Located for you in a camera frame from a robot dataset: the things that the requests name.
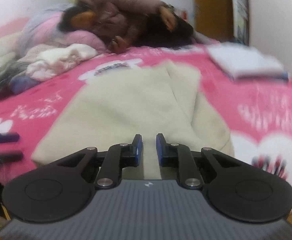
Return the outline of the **beige zip-up jacket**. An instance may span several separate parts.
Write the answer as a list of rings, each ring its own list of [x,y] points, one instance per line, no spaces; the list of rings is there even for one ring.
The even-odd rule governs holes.
[[[106,151],[140,134],[141,166],[127,169],[125,178],[170,178],[172,172],[158,164],[159,133],[193,151],[211,147],[233,156],[230,130],[200,91],[200,82],[198,69],[172,61],[94,77],[64,108],[32,160],[46,165],[90,146]]]

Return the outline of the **grey sweater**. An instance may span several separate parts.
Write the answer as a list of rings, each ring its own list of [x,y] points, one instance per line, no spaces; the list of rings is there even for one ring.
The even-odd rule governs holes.
[[[0,67],[0,100],[12,94],[9,83],[15,77],[25,74],[30,61],[11,60]]]

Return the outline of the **blue denim jeans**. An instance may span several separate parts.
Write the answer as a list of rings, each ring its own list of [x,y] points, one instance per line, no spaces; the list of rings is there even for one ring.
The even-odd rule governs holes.
[[[28,76],[15,76],[10,80],[8,87],[13,94],[18,95],[38,84],[40,81]]]

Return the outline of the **white pale pink garment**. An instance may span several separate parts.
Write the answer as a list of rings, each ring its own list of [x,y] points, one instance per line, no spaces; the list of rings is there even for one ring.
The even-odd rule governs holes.
[[[55,76],[57,73],[54,69],[52,69],[45,61],[37,61],[31,63],[25,72],[26,76],[30,77],[31,79],[44,82],[47,81]]]

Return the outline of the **white padded headboard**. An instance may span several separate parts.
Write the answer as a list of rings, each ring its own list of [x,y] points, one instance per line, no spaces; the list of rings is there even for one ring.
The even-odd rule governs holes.
[[[0,26],[0,66],[15,57],[15,45],[29,19],[17,18]]]

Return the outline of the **pink checkered knit blanket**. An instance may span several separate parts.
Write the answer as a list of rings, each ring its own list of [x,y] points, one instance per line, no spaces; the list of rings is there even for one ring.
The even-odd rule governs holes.
[[[57,46],[52,46],[50,44],[38,44],[32,48],[30,48],[26,55],[18,59],[18,62],[30,62],[34,63],[37,60],[37,56],[47,50],[55,49]]]

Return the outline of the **cream fleece garment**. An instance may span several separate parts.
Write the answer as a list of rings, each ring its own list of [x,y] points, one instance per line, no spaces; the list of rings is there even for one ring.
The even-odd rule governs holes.
[[[67,71],[97,55],[98,51],[94,48],[86,44],[74,43],[65,48],[43,51],[37,56],[37,60],[44,61],[54,70]]]

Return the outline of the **pink floral bed blanket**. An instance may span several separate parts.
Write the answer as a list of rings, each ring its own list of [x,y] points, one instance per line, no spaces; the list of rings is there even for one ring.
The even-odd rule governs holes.
[[[73,70],[0,101],[0,132],[17,132],[20,140],[0,145],[0,154],[21,150],[21,161],[0,166],[0,182],[34,169],[31,155],[53,122],[87,83],[117,68],[154,66],[164,60],[186,63],[202,75],[200,91],[221,114],[231,131],[235,156],[249,163],[269,158],[285,163],[283,177],[292,185],[292,81],[231,81],[209,59],[202,46],[181,49],[137,48],[128,53],[99,55]]]

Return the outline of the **folded white towel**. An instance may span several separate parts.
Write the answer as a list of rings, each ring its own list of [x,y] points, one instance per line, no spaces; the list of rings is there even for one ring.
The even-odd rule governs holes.
[[[211,60],[232,80],[265,78],[289,80],[284,65],[271,55],[254,47],[224,42],[206,47]]]

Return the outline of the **pink grey rolled duvet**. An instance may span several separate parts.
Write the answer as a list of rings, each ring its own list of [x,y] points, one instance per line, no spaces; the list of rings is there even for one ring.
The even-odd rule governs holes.
[[[67,47],[72,44],[86,44],[98,53],[104,53],[104,42],[93,33],[78,30],[62,32],[58,24],[66,9],[72,7],[72,3],[61,3],[50,6],[37,12],[25,24],[15,46],[18,57],[23,57],[33,47],[39,44],[49,44],[57,47]]]

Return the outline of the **person in mauve puffer coat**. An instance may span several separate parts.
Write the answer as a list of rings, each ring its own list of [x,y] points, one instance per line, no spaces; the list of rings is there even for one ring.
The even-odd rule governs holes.
[[[62,32],[88,31],[112,53],[129,47],[192,44],[193,27],[161,0],[75,0],[58,24]]]

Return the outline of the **brown wooden door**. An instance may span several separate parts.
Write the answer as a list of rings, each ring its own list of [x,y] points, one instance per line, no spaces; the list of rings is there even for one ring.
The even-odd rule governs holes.
[[[215,40],[232,40],[232,0],[195,0],[195,27],[199,33]]]

